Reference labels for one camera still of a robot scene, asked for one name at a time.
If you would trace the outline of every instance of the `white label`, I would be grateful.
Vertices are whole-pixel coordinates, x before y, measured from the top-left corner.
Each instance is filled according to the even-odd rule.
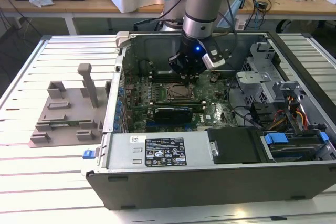
[[[146,140],[146,136],[131,136],[131,143],[144,143]]]

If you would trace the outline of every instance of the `yellow wire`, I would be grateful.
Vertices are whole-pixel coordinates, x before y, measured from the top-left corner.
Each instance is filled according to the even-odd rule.
[[[305,124],[305,123],[304,123],[305,121],[304,121],[304,119],[303,119],[303,115],[302,115],[302,113],[300,113],[299,111],[296,111],[296,113],[299,114],[299,115],[301,116],[301,119],[302,119],[302,125],[303,125],[303,127],[305,128],[305,125],[304,125],[304,124]]]
[[[282,118],[279,122],[277,122],[276,124],[274,124],[272,127],[269,128],[269,130],[273,129],[274,127],[278,126],[279,124],[283,123],[285,121],[286,118]]]

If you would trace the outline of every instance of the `blue latch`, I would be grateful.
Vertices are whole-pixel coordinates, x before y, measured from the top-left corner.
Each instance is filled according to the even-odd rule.
[[[265,136],[265,140],[267,144],[287,144],[288,139],[285,133],[268,133]]]
[[[94,150],[85,150],[83,155],[83,159],[95,159],[96,158],[96,151]]]
[[[327,135],[325,132],[323,132],[323,131],[320,132],[320,137],[322,138],[322,140],[323,140],[325,143],[329,140],[328,135]]]

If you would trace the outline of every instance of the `wooden desk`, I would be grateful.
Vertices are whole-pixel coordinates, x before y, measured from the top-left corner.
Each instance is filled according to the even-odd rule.
[[[316,18],[335,19],[336,17],[336,5],[333,5],[326,0],[315,0],[315,1],[271,0],[271,1],[272,1],[272,9],[267,13],[265,18],[270,18],[270,16],[276,17],[277,15],[281,16],[286,15],[293,17],[289,19],[316,19]],[[245,1],[244,9],[248,9],[249,11],[253,10],[252,0]]]
[[[335,19],[336,6],[326,0],[301,1],[271,0],[272,9],[265,19]],[[55,5],[38,8],[28,1],[15,1],[13,4],[25,17],[64,18],[69,33],[76,35],[74,18],[151,18],[158,17],[163,5],[139,8],[136,12],[120,13],[111,0],[55,1]],[[0,7],[7,17],[21,17],[8,0],[0,0]],[[247,20],[253,12],[253,3],[247,0],[237,15],[239,20]]]

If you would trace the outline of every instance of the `floor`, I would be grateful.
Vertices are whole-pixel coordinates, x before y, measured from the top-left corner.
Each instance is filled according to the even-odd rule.
[[[103,18],[78,18],[76,25],[81,35],[102,35],[115,34],[122,30],[132,30],[134,22],[141,19],[119,18],[112,20],[113,30],[108,29],[107,21]],[[61,18],[34,18],[29,19],[32,25],[43,35],[68,35],[64,20]],[[40,40],[39,35],[28,26],[28,22],[21,19],[22,28],[14,30],[11,28],[0,38],[0,96],[5,92],[10,82],[34,50]],[[261,30],[275,30],[279,20],[267,20]],[[293,23],[286,28],[285,32],[298,33],[306,24]],[[153,30],[155,24],[145,24],[139,30]],[[315,29],[311,25],[309,32],[331,55],[336,57],[335,25],[325,23],[323,27]]]

